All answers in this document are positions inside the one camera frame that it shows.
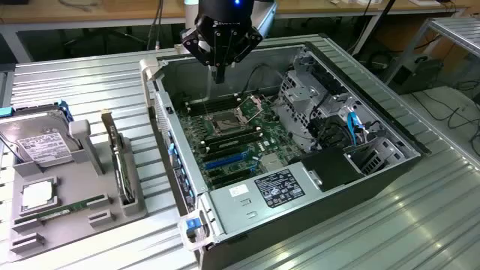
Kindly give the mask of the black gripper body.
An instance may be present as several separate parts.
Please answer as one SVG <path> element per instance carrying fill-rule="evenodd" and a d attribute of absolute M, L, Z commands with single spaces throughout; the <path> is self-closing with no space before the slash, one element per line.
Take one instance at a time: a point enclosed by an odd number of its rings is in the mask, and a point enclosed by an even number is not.
<path fill-rule="evenodd" d="M 218 44 L 227 43 L 226 35 L 231 29 L 245 33 L 253 28 L 251 14 L 254 1 L 199 1 L 197 29 L 207 43 L 214 47 L 214 58 L 218 66 Z"/>

